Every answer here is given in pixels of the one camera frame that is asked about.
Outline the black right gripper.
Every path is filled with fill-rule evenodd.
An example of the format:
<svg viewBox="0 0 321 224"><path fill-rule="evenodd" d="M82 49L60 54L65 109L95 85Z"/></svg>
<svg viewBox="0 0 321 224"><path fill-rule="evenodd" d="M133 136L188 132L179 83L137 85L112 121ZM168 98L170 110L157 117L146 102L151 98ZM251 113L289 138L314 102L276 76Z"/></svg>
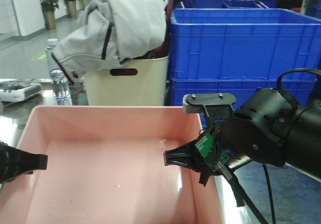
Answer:
<svg viewBox="0 0 321 224"><path fill-rule="evenodd" d="M175 149L164 151L164 165L176 165L201 171L200 183L205 185L211 175L219 175L216 166L222 152L230 168L239 168L253 160L261 164L282 167L285 164L282 138L272 127L279 111L286 104L285 98L275 88L259 88L235 111L227 114L206 113L206 133L212 135L214 144L203 157L195 147L196 140Z"/></svg>

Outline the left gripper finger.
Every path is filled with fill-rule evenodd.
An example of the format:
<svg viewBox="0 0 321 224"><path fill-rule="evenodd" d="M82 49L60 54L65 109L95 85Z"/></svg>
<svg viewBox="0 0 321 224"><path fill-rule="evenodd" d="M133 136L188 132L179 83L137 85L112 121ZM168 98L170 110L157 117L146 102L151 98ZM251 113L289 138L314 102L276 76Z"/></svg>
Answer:
<svg viewBox="0 0 321 224"><path fill-rule="evenodd" d="M1 141L1 183L10 182L24 174L33 174L35 170L46 170L47 164L47 155L32 154Z"/></svg>

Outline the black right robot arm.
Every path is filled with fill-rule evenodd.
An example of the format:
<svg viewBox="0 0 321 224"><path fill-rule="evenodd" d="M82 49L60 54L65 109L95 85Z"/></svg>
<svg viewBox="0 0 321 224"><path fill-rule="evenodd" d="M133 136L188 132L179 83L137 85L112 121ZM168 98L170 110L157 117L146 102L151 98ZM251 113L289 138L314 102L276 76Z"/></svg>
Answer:
<svg viewBox="0 0 321 224"><path fill-rule="evenodd" d="M320 180L320 111L302 106L288 92L259 88L234 112L235 96L192 94L187 101L216 123L216 146L236 169L249 161L292 168Z"/></svg>

